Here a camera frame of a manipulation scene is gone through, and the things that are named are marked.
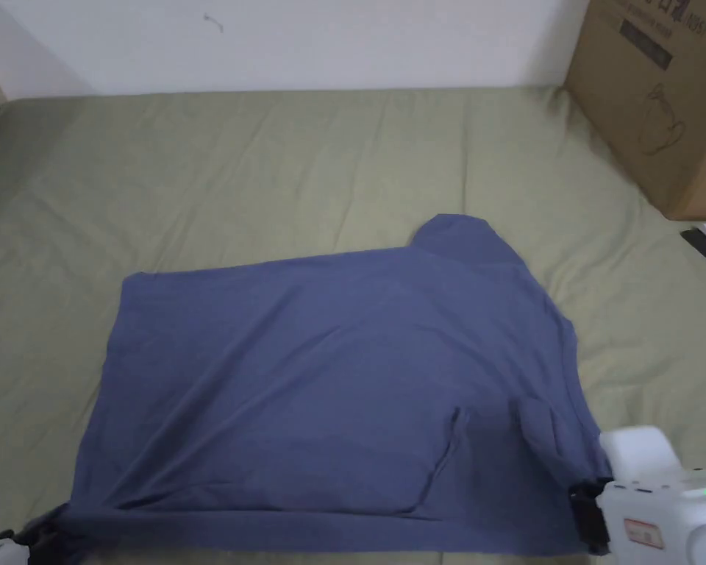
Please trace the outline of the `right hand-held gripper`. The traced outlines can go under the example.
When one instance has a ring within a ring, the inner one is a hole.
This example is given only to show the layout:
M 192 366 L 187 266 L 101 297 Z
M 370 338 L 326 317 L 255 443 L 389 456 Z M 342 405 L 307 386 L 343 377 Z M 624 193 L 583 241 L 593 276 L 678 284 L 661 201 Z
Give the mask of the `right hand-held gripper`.
M 706 564 L 706 468 L 687 469 L 663 432 L 599 439 L 611 477 L 569 489 L 580 540 L 600 564 Z

